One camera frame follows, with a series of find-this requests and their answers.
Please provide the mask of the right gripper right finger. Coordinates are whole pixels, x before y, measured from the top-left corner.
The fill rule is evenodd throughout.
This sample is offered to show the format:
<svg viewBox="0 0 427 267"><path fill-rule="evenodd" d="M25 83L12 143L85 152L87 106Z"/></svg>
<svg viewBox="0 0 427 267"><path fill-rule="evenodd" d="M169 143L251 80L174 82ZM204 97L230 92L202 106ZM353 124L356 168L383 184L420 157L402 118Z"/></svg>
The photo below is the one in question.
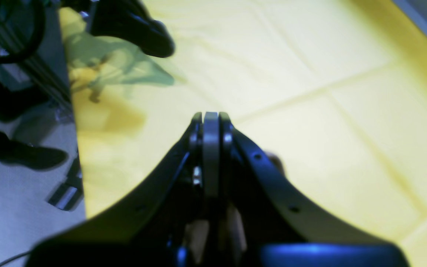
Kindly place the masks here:
<svg viewBox="0 0 427 267"><path fill-rule="evenodd" d="M233 216L237 267L407 267L395 244L332 215L293 186L279 160L212 113L212 197Z"/></svg>

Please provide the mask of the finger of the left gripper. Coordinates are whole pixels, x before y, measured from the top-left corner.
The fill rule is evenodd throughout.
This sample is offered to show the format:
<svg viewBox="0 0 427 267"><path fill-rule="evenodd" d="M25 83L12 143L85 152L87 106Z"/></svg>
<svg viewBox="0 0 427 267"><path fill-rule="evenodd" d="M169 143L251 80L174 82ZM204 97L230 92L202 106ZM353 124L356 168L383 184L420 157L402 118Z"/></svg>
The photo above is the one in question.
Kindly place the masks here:
<svg viewBox="0 0 427 267"><path fill-rule="evenodd" d="M119 38L159 58L175 52L166 26L154 20L140 0L63 0L62 7L86 14L87 31L93 36Z"/></svg>

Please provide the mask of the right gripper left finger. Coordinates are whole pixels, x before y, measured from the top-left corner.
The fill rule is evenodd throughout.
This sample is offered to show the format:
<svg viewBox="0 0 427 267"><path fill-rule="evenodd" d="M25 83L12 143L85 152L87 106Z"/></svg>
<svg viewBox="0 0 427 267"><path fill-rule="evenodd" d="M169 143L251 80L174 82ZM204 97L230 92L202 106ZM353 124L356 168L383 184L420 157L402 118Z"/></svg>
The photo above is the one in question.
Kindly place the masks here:
<svg viewBox="0 0 427 267"><path fill-rule="evenodd" d="M95 217L49 238L27 267L192 267L182 245L185 225L200 207L192 176L199 165L202 114L129 194Z"/></svg>

